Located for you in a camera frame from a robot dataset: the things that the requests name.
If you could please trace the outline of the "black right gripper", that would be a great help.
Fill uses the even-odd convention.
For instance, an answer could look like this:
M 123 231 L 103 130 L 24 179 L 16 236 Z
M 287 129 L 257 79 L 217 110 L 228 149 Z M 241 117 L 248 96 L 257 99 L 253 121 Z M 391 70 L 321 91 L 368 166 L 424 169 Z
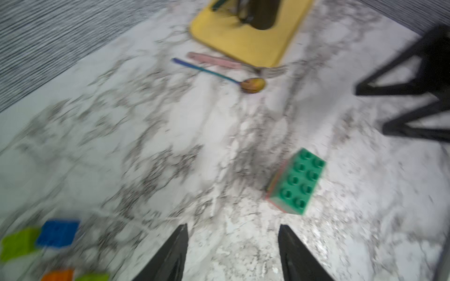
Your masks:
M 433 27 L 419 38 L 415 45 L 416 48 L 406 49 L 369 77 L 358 82 L 355 95 L 419 96 L 430 92 L 439 100 L 384 123 L 382 134 L 449 143 L 449 129 L 416 128 L 407 124 L 450 110 L 450 27 L 444 24 Z M 421 59 L 413 78 L 394 84 L 376 84 L 376 80 L 413 57 Z

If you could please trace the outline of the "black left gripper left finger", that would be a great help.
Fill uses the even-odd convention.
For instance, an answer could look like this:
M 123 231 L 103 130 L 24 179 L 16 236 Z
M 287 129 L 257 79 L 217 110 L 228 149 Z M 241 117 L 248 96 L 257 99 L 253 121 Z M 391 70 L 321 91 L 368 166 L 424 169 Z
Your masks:
M 188 241 L 188 225 L 181 224 L 133 281 L 181 281 Z

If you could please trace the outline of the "red lego brick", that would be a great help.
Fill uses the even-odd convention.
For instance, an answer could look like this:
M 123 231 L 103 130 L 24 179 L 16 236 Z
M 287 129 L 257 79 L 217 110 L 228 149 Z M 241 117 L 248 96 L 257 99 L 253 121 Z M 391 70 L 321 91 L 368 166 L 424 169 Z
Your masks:
M 266 200 L 283 213 L 286 213 L 286 211 L 283 208 L 281 208 L 279 205 L 277 205 L 275 202 L 273 202 L 271 199 L 271 196 L 273 195 L 273 192 L 277 186 L 277 183 L 278 183 L 281 175 L 284 173 L 288 164 L 289 164 L 289 160 L 285 160 L 283 162 L 283 164 L 280 166 L 280 168 L 277 170 L 277 172 L 274 174 L 273 178 L 271 179 L 270 184 L 266 188 Z

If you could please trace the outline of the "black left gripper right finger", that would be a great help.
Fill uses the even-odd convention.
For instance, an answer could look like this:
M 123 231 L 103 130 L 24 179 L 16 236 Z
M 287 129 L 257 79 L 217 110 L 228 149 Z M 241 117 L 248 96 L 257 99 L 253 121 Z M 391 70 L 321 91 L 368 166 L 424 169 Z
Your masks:
M 278 246 L 285 281 L 333 281 L 288 225 L 280 225 Z

